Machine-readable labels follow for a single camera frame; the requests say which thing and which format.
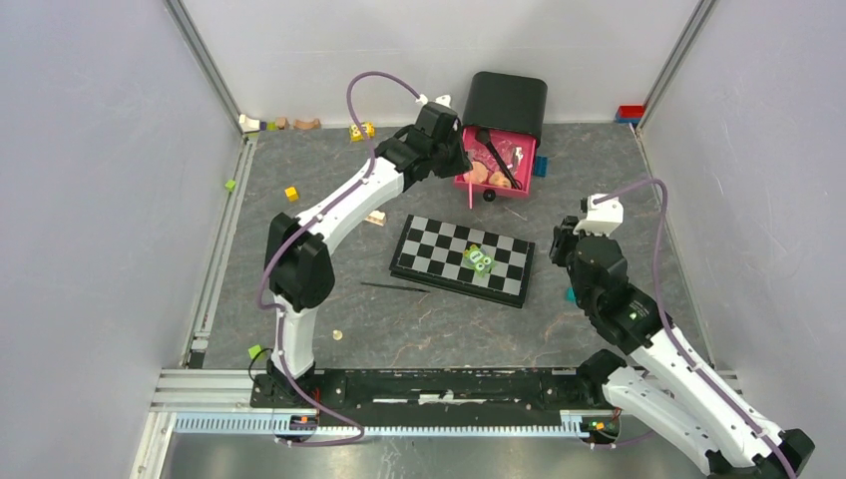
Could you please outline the black makeup brush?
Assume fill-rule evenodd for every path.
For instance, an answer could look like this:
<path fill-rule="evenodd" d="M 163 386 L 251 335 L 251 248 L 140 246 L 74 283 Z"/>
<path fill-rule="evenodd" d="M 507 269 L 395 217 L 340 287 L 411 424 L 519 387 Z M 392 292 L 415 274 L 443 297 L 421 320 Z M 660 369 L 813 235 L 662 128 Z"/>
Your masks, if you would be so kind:
<path fill-rule="evenodd" d="M 522 184 L 515 178 L 514 174 L 509 170 L 507 164 L 505 163 L 499 152 L 496 150 L 491 139 L 490 131 L 484 128 L 478 129 L 475 134 L 475 140 L 488 150 L 489 154 L 497 163 L 500 172 L 507 176 L 511 181 L 512 188 L 520 190 L 522 188 Z"/>

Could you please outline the clear plastic wrapper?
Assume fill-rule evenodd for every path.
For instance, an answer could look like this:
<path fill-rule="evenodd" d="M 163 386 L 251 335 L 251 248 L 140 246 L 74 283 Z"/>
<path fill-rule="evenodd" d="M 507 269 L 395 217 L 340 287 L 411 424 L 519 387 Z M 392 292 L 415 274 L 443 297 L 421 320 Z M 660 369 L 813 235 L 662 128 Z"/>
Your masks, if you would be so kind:
<path fill-rule="evenodd" d="M 498 153 L 502 163 L 516 177 L 525 159 L 525 149 L 510 138 L 498 134 L 491 135 L 491 145 Z M 476 143 L 474 145 L 473 159 L 482 163 L 491 174 L 502 171 L 499 163 L 483 144 Z"/>

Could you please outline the round pink powder puff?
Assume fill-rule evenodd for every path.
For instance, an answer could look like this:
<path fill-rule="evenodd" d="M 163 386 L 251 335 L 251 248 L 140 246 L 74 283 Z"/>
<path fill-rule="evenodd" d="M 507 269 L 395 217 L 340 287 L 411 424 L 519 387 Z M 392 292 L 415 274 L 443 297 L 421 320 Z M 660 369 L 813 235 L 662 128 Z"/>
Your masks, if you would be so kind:
<path fill-rule="evenodd" d="M 481 162 L 472 162 L 471 170 L 466 172 L 462 178 L 466 183 L 484 185 L 487 183 L 490 170 Z"/>

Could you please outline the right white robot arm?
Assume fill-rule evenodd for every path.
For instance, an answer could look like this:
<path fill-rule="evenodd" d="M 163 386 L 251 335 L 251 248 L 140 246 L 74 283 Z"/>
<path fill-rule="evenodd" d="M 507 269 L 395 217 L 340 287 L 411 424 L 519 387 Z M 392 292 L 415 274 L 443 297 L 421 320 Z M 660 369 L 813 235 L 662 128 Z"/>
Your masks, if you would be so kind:
<path fill-rule="evenodd" d="M 812 439 L 748 404 L 630 282 L 611 237 L 624 220 L 620 201 L 591 195 L 581 209 L 583 218 L 567 216 L 555 227 L 550 259 L 566 270 L 576 306 L 620 353 L 602 349 L 578 367 L 579 399 L 634 416 L 709 478 L 798 477 L 815 450 Z"/>

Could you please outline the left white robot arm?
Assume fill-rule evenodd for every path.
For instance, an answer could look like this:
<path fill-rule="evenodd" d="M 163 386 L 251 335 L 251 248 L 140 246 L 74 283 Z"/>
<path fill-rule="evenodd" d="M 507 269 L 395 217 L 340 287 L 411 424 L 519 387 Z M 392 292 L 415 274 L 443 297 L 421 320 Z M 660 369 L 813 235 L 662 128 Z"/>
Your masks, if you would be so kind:
<path fill-rule="evenodd" d="M 470 170 L 462 124 L 448 95 L 420 97 L 416 121 L 379 143 L 370 159 L 316 206 L 292 217 L 277 215 L 268 235 L 262 287 L 273 294 L 276 340 L 274 391 L 289 406 L 313 393 L 313 333 L 320 305 L 335 286 L 332 256 L 373 211 L 435 176 L 450 179 Z"/>

